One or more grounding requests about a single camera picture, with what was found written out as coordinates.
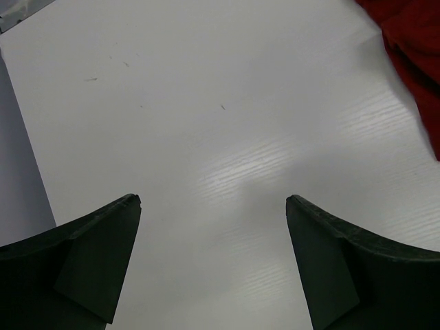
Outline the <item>dark red t shirt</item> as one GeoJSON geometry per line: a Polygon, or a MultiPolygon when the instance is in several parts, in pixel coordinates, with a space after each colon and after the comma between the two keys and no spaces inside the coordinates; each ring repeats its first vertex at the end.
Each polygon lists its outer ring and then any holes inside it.
{"type": "Polygon", "coordinates": [[[439,159],[439,2],[358,1],[382,32],[384,48],[415,99],[439,159]]]}

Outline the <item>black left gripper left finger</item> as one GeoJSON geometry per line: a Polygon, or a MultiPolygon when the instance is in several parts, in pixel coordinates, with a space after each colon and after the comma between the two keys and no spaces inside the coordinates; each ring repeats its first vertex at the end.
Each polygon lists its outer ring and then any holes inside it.
{"type": "Polygon", "coordinates": [[[2,329],[105,329],[113,322],[141,217],[125,195],[1,247],[2,329]]]}

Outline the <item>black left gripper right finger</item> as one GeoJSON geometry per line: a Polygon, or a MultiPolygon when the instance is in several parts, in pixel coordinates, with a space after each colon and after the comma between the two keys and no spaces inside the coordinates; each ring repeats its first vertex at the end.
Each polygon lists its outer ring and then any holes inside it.
{"type": "Polygon", "coordinates": [[[314,329],[438,329],[439,253],[387,239],[299,195],[286,217],[314,329]]]}

